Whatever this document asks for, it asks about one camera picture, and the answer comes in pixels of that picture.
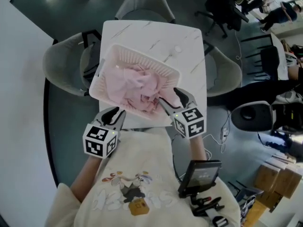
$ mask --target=gray floor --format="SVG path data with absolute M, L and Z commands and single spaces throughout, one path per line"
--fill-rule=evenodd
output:
M 167 0 L 177 23 L 197 27 L 204 33 L 211 25 L 211 20 L 202 16 L 194 17 L 196 10 L 204 10 L 206 0 Z M 112 20 L 123 0 L 14 0 L 13 5 L 31 19 L 52 38 L 59 41 L 73 34 L 97 29 L 102 32 L 106 20 Z M 257 23 L 242 23 L 237 32 L 239 39 L 260 35 Z M 232 60 L 240 54 L 234 31 L 227 31 L 229 37 L 222 39 L 222 32 L 215 27 L 209 37 L 204 36 L 211 44 L 217 46 Z M 252 54 L 257 43 L 241 44 L 242 54 Z M 243 60 L 243 84 L 250 83 L 245 76 L 254 70 L 251 62 Z M 82 150 L 82 134 L 85 126 L 98 112 L 98 102 L 92 98 L 81 98 L 70 95 L 51 85 L 49 95 L 50 136 L 56 172 L 60 182 L 70 185 L 86 159 Z M 227 119 L 223 108 L 211 107 L 207 112 L 207 134 L 211 133 L 220 139 L 220 129 Z M 175 134 L 168 129 L 171 136 Z M 264 141 L 269 136 L 262 135 Z M 231 133 L 226 141 L 226 150 L 220 153 L 220 146 L 210 137 L 205 139 L 205 146 L 212 153 L 212 159 L 220 159 L 223 168 L 220 176 L 225 181 L 239 180 L 251 184 L 254 174 L 265 159 L 274 150 L 263 147 L 256 133 L 243 132 L 231 124 Z M 177 138 L 173 143 L 176 168 L 179 174 L 184 173 L 189 162 L 188 142 Z

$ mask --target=phone mount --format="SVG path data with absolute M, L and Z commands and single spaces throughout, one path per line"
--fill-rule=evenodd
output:
M 180 198 L 190 197 L 192 205 L 198 206 L 192 210 L 193 215 L 197 217 L 208 216 L 215 227 L 228 225 L 227 219 L 217 213 L 217 211 L 225 207 L 224 205 L 219 205 L 221 197 L 215 198 L 214 200 L 212 200 L 211 197 L 197 199 L 197 195 L 216 185 L 215 180 L 221 164 L 222 162 L 219 160 L 190 161 L 183 181 L 178 189 Z

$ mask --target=cartoon character print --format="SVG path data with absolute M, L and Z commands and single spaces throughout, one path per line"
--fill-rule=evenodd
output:
M 129 203 L 128 208 L 130 209 L 132 215 L 147 214 L 149 212 L 149 207 L 145 202 L 145 194 L 141 191 L 141 183 L 150 184 L 152 178 L 148 175 L 148 172 L 143 171 L 138 173 L 134 178 L 127 178 L 122 175 L 123 172 L 119 171 L 116 174 L 111 173 L 110 177 L 103 178 L 102 181 L 105 183 L 111 182 L 112 186 L 118 186 L 122 195 L 125 197 L 123 203 Z M 123 182 L 132 182 L 129 187 L 127 187 Z
M 120 191 L 125 197 L 124 203 L 132 202 L 134 198 L 145 198 L 145 194 L 141 192 L 140 186 L 141 182 L 146 184 L 150 184 L 152 178 L 148 175 L 148 172 L 142 172 L 135 175 L 134 178 L 127 178 L 122 175 L 123 172 L 111 173 L 111 177 L 103 178 L 103 182 L 111 182 L 112 186 L 119 185 Z M 125 184 L 121 180 L 125 180 L 127 182 L 132 182 L 129 187 L 125 186 Z

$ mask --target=desk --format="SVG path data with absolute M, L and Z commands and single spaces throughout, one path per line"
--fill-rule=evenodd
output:
M 176 68 L 181 74 L 178 87 L 194 95 L 206 119 L 205 58 L 199 29 L 140 20 L 106 21 L 103 24 L 100 60 L 112 44 L 138 50 Z M 182 51 L 174 53 L 175 46 L 179 46 Z M 110 105 L 99 102 L 100 111 L 108 107 Z M 163 127 L 170 124 L 169 117 L 164 122 L 155 122 L 128 113 L 123 129 Z
M 278 78 L 279 78 L 279 80 L 288 80 L 287 62 L 286 62 L 284 48 L 283 48 L 281 41 L 273 33 L 270 33 L 268 35 L 261 35 L 261 36 L 257 36 L 257 37 L 248 38 L 248 39 L 242 40 L 241 42 L 256 40 L 256 39 L 261 39 L 261 38 L 270 38 L 271 45 L 275 46 L 278 49 L 279 61 L 280 61 L 278 69 L 277 69 Z

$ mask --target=printed graphic on shirt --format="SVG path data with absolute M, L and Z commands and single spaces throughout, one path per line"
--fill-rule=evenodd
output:
M 122 195 L 125 197 L 124 203 L 129 203 L 128 207 L 132 215 L 147 214 L 149 212 L 149 207 L 146 204 L 144 198 L 145 194 L 141 192 L 140 186 L 141 182 L 145 181 L 149 184 L 152 178 L 148 175 L 148 172 L 142 172 L 135 175 L 134 178 L 127 178 L 122 175 L 123 172 L 111 173 L 111 177 L 103 178 L 102 181 L 105 183 L 111 182 L 112 186 L 119 185 Z M 127 187 L 121 180 L 127 182 L 132 182 L 129 187 Z
M 137 216 L 148 214 L 150 206 L 154 206 L 157 209 L 163 206 L 169 208 L 178 201 L 168 191 L 163 190 L 159 196 L 152 191 L 148 191 L 146 187 L 152 182 L 152 178 L 146 171 L 136 174 L 134 178 L 125 177 L 123 172 L 118 171 L 111 173 L 110 177 L 103 178 L 102 182 L 111 182 L 112 186 L 119 188 L 107 194 L 106 190 L 101 189 L 102 185 L 100 185 L 94 196 L 92 210 L 102 210 L 105 206 L 108 210 L 123 208 L 130 211 L 132 215 Z

